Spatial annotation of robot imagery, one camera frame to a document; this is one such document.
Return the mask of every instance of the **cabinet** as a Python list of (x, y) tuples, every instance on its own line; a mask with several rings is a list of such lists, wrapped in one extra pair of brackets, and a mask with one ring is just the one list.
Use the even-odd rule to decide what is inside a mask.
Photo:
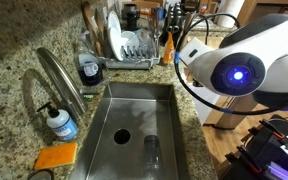
[(245, 0), (237, 19), (245, 25), (267, 14), (285, 11), (288, 11), (288, 0)]

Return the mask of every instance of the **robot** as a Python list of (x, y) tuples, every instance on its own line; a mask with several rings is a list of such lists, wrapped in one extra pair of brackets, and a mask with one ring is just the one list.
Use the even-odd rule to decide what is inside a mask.
[(226, 36), (214, 50), (196, 38), (179, 58), (193, 78), (224, 96), (252, 94), (268, 108), (288, 110), (288, 15), (269, 14)]

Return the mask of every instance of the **bottle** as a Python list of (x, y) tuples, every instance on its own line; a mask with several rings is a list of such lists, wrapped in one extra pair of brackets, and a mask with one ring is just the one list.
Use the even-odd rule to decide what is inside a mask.
[(75, 137), (78, 128), (67, 111), (63, 109), (56, 109), (51, 106), (51, 102), (46, 103), (40, 107), (37, 112), (42, 109), (48, 108), (49, 117), (46, 120), (46, 124), (52, 129), (52, 131), (64, 141), (71, 140)]
[(173, 42), (173, 35), (171, 32), (168, 32), (168, 39), (165, 44), (165, 51), (163, 57), (163, 63), (169, 64), (172, 63), (174, 60), (174, 42)]
[(155, 135), (148, 135), (144, 139), (144, 164), (142, 168), (143, 180), (165, 179), (163, 159), (159, 138)]
[(88, 31), (79, 36), (80, 46), (76, 55), (76, 67), (78, 74), (84, 86), (94, 86), (103, 80), (102, 65), (93, 55), (92, 51), (87, 48), (86, 34)]

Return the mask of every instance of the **wooden floor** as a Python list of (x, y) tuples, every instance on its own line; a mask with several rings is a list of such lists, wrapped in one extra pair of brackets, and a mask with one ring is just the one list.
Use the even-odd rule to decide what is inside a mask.
[(216, 171), (219, 173), (219, 165), (226, 160), (225, 155), (230, 152), (236, 152), (236, 146), (243, 144), (241, 139), (248, 134), (248, 129), (259, 126), (259, 120), (268, 120), (273, 114), (278, 114), (288, 120), (288, 112), (278, 111), (275, 113), (247, 116), (235, 130), (219, 130), (214, 129), (212, 126), (203, 126), (207, 146), (212, 155), (212, 160)]

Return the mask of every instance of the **faucet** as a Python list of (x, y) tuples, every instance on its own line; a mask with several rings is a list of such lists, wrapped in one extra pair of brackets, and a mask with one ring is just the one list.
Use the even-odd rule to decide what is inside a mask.
[(48, 77), (56, 87), (62, 101), (74, 120), (81, 119), (87, 104), (76, 84), (52, 52), (44, 47), (36, 50), (37, 57)]

